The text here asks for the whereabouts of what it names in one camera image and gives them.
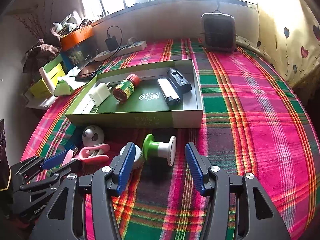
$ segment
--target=silver screw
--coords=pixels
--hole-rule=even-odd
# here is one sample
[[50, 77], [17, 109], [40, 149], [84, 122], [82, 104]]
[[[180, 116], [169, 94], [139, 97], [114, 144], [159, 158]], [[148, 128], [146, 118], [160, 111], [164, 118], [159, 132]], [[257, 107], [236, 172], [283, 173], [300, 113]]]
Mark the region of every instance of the silver screw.
[[210, 167], [210, 170], [214, 171], [214, 172], [217, 172], [217, 171], [220, 171], [220, 168], [216, 165], [213, 165]]
[[109, 171], [111, 171], [111, 167], [110, 166], [104, 166], [104, 167], [102, 167], [102, 169], [101, 169], [103, 172], [109, 172]]
[[76, 174], [70, 173], [70, 174], [67, 176], [67, 179], [74, 179], [75, 177], [76, 177]]
[[254, 175], [251, 172], [246, 173], [245, 175], [248, 179], [253, 179]]

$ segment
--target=power strip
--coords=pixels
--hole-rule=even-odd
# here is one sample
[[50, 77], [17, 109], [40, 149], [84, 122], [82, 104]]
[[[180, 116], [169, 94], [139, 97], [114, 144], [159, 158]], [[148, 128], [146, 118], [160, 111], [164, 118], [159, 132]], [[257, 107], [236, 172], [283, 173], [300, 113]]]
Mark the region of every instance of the power strip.
[[[121, 49], [118, 53], [117, 56], [121, 56], [124, 54], [128, 54], [128, 53], [133, 53], [136, 51], [140, 51], [140, 50], [144, 50], [147, 47], [147, 43], [146, 41], [139, 41], [139, 42], [135, 42], [134, 44], [132, 44], [130, 47]], [[100, 54], [98, 54], [94, 60], [95, 61], [103, 61], [105, 59], [107, 59], [108, 57], [110, 57], [112, 54], [114, 54], [116, 51], [104, 51]]]

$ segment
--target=tablecloth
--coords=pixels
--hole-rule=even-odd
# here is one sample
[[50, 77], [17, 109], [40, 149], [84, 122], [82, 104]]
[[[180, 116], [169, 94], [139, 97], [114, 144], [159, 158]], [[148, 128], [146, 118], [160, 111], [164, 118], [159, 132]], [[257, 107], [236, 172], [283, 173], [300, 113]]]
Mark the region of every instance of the tablecloth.
[[[252, 51], [209, 52], [199, 40], [148, 42], [139, 52], [116, 57], [104, 71], [177, 59], [192, 59], [200, 78], [204, 114], [200, 129], [178, 129], [172, 168], [145, 163], [113, 198], [122, 238], [198, 239], [208, 199], [195, 190], [184, 147], [193, 141], [201, 155], [229, 173], [252, 172], [270, 195], [292, 239], [310, 223], [320, 202], [319, 142], [299, 99], [283, 79]], [[81, 90], [60, 97], [34, 131], [22, 160], [61, 152], [75, 130], [64, 113]], [[112, 155], [127, 141], [140, 147], [150, 129], [107, 129]], [[43, 179], [49, 172], [42, 172]], [[87, 237], [94, 239], [91, 196], [86, 195]], [[227, 239], [235, 221], [231, 199]]]

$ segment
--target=bottle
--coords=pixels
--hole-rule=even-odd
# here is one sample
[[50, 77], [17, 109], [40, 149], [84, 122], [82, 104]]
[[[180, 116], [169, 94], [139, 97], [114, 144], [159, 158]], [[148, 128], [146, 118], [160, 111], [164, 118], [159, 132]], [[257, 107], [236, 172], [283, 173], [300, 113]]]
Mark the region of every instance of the bottle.
[[130, 74], [126, 79], [122, 80], [113, 90], [113, 96], [120, 102], [128, 100], [135, 88], [139, 85], [140, 79], [135, 74]]

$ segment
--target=yellow curtain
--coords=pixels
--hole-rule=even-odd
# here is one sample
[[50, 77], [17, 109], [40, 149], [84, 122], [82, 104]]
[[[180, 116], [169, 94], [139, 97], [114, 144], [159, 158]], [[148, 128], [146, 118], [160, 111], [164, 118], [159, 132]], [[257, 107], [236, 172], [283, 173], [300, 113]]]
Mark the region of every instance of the yellow curtain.
[[320, 27], [304, 0], [257, 0], [257, 47], [306, 105], [319, 85]]

